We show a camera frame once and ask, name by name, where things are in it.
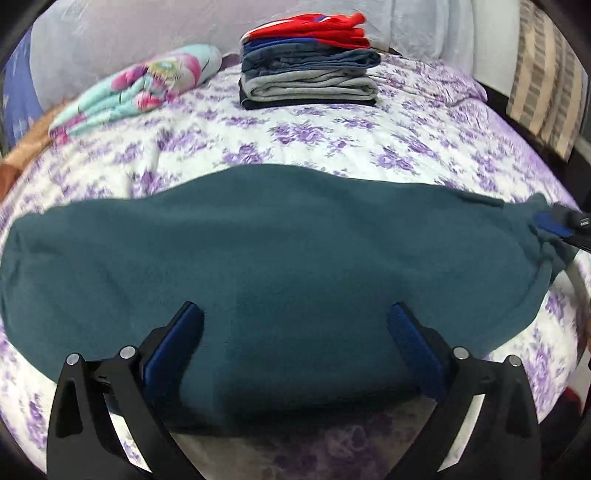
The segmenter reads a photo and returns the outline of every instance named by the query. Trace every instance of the metal screw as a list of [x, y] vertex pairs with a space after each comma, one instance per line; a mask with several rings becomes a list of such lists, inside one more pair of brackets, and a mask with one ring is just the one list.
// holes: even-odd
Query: metal screw
[[520, 367], [521, 358], [519, 358], [517, 355], [509, 355], [509, 363], [514, 367]]
[[70, 355], [68, 355], [68, 358], [66, 358], [66, 363], [68, 365], [76, 365], [78, 363], [78, 360], [80, 360], [80, 355], [78, 355], [77, 353], [71, 353]]
[[457, 346], [453, 349], [453, 356], [458, 360], [465, 360], [470, 356], [470, 352], [462, 346]]
[[131, 358], [135, 355], [135, 347], [132, 346], [124, 346], [121, 351], [119, 352], [119, 356], [121, 358]]

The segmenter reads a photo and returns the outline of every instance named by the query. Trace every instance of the red folded garment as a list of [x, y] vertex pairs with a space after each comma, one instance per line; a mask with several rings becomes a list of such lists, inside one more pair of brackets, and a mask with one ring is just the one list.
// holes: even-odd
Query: red folded garment
[[321, 43], [343, 48], [368, 48], [363, 28], [356, 25], [365, 22], [363, 14], [347, 15], [306, 14], [267, 23], [246, 32], [241, 43], [256, 38], [315, 38]]

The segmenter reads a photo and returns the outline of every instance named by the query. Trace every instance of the dark green fabric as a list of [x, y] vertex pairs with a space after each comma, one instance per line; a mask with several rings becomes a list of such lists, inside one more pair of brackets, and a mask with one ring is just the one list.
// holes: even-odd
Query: dark green fabric
[[415, 385], [386, 330], [406, 302], [485, 355], [523, 330], [573, 250], [521, 205], [440, 186], [243, 166], [141, 200], [92, 200], [14, 223], [0, 267], [9, 340], [57, 380], [64, 358], [138, 345], [185, 300], [205, 331], [168, 425], [242, 432], [266, 413]]

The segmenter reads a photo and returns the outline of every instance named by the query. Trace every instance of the striped curtain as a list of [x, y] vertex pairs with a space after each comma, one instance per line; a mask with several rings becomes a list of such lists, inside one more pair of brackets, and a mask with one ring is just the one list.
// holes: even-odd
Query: striped curtain
[[507, 114], [567, 161], [579, 136], [587, 74], [552, 20], [521, 0], [517, 68]]

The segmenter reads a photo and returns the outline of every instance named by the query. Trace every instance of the floral bedsheet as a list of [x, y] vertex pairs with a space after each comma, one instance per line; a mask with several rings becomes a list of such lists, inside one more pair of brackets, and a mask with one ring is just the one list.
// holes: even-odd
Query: floral bedsheet
[[[334, 175], [423, 182], [521, 202], [534, 192], [574, 205], [533, 150], [488, 109], [485, 93], [443, 63], [395, 56], [372, 69], [376, 107], [309, 105], [245, 111], [239, 67], [160, 110], [102, 127], [46, 151], [0, 206], [0, 248], [15, 218], [54, 205], [105, 197], [138, 198], [241, 164], [300, 165]], [[576, 265], [591, 286], [589, 255]], [[564, 390], [577, 363], [584, 322], [572, 284], [560, 274], [531, 325], [494, 352], [522, 358], [539, 419]], [[0, 415], [24, 452], [46, 468], [47, 423], [55, 384], [8, 342], [0, 322]], [[418, 398], [313, 434], [222, 439], [175, 435], [208, 479], [377, 480], [420, 431], [433, 403]], [[457, 461], [478, 412], [450, 452]], [[113, 417], [126, 453], [146, 468], [122, 419]]]

